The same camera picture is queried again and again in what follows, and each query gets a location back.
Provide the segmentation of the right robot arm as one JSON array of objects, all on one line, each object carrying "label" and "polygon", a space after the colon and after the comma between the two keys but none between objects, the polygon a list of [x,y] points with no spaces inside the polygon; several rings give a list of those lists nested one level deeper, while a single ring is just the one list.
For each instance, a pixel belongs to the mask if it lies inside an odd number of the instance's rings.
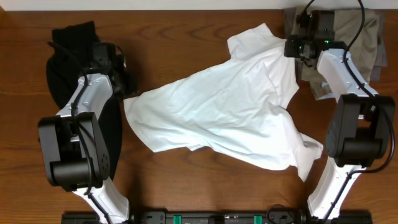
[{"label": "right robot arm", "polygon": [[284,55],[316,61],[315,68],[337,102],[325,139],[326,166],[307,200],[315,221],[331,223],[339,216],[340,205],[355,179],[380,172],[390,163],[395,149],[395,101],[366,83],[344,42],[291,35]]}]

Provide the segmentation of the white t-shirt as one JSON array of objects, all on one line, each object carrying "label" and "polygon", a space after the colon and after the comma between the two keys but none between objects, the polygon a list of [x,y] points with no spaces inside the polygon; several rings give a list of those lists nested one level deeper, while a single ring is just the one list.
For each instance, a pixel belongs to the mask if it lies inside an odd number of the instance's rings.
[{"label": "white t-shirt", "polygon": [[210,147],[305,180],[323,146],[287,111],[299,86],[284,45],[265,24],[230,37],[225,63],[124,100],[130,127],[153,152]]}]

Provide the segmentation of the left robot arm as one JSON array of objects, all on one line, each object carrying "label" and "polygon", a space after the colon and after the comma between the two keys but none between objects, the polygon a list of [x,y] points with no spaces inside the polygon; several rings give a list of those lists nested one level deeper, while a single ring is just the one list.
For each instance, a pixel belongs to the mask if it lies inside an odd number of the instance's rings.
[{"label": "left robot arm", "polygon": [[134,223],[130,202],[113,179],[121,153],[119,101],[128,78],[122,53],[93,53],[80,61],[56,53],[47,63],[48,84],[67,88],[60,111],[38,123],[50,185],[83,199],[92,212],[65,212],[62,223]]}]

